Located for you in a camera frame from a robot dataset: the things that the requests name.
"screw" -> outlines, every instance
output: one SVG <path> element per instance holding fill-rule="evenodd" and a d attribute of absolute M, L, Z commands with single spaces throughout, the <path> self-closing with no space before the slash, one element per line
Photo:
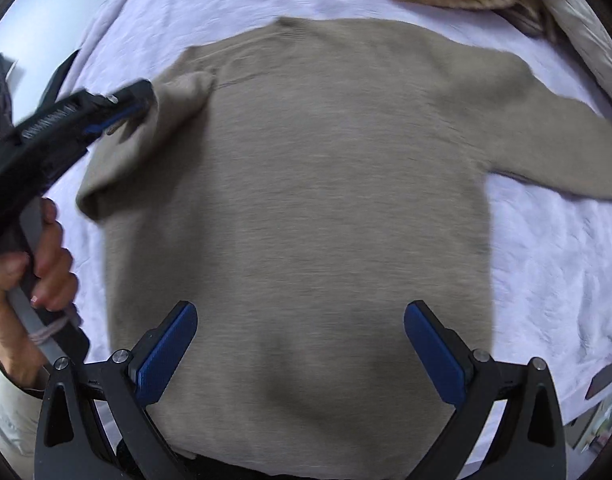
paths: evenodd
<path fill-rule="evenodd" d="M 128 357 L 130 357 L 130 352 L 128 350 L 118 350 L 112 354 L 112 360 L 117 364 L 126 362 Z"/>
<path fill-rule="evenodd" d="M 537 368 L 539 371 L 544 371 L 546 369 L 546 362 L 541 357 L 535 357 L 532 359 L 532 365 Z"/>
<path fill-rule="evenodd" d="M 475 358 L 475 361 L 480 363 L 487 363 L 490 359 L 490 354 L 481 348 L 475 348 L 472 351 L 472 356 Z"/>
<path fill-rule="evenodd" d="M 68 366 L 68 363 L 70 363 L 70 359 L 67 357 L 60 357 L 55 361 L 55 368 L 57 368 L 57 370 L 63 370 Z"/>

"forearm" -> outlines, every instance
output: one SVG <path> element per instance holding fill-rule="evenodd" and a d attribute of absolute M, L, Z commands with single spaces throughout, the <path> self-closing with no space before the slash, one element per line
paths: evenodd
<path fill-rule="evenodd" d="M 28 378 L 28 370 L 23 374 Z M 0 451 L 23 480 L 32 480 L 39 412 L 41 399 L 19 389 L 0 369 Z"/>

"white blanket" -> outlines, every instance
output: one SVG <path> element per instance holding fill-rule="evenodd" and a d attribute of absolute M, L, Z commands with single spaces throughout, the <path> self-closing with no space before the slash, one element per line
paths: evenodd
<path fill-rule="evenodd" d="M 597 86 L 566 54 L 531 40 L 488 12 L 443 10 L 393 0 L 109 0 L 86 32 L 62 92 L 110 92 L 150 78 L 183 49 L 266 25 L 280 15 L 388 18 L 415 23 L 460 43 L 514 52 L 553 92 L 611 113 Z M 74 206 L 87 159 L 51 190 L 82 286 L 77 303 L 92 339 L 89 359 L 110 352 L 105 324 L 103 238 Z M 564 197 L 491 175 L 493 356 L 545 358 L 564 421 L 581 414 L 592 377 L 612 362 L 612 203 Z M 483 458 L 499 410 L 469 462 Z"/>

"sweater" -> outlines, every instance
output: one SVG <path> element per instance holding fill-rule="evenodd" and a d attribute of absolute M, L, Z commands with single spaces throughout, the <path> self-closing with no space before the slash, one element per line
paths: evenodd
<path fill-rule="evenodd" d="M 448 421 L 403 330 L 424 300 L 490 350 L 487 172 L 612 199 L 612 123 L 518 57 L 381 20 L 281 18 L 195 46 L 96 146 L 113 348 L 199 329 L 167 441 L 267 474 L 403 479 Z"/>

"white wall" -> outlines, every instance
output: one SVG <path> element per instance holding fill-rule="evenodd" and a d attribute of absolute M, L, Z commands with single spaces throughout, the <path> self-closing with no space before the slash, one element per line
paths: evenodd
<path fill-rule="evenodd" d="M 30 115 L 55 68 L 106 0 L 16 0 L 0 22 L 0 52 L 17 60 L 11 77 L 14 122 Z"/>

